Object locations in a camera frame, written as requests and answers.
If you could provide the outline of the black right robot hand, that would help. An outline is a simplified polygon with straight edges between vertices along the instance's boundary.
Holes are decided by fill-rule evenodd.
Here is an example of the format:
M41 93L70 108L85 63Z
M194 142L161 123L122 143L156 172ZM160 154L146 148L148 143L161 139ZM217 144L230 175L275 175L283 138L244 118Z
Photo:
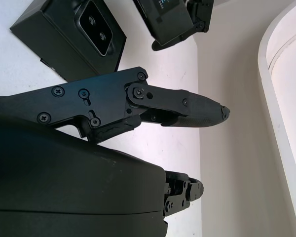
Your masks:
M0 96L0 237L164 237L165 217L204 192L101 146L142 122L210 127L228 107L151 86L141 67Z

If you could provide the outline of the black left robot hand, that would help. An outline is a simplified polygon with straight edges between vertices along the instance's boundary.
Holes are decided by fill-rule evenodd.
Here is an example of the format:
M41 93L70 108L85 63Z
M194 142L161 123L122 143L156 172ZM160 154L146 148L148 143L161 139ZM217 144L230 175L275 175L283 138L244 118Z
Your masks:
M191 18L193 26L166 43L161 43L161 41L155 39L151 46L154 51L160 51L172 47L182 41L185 41L196 33L208 32L214 1L184 0L183 2L185 3L186 10L189 14L189 17Z

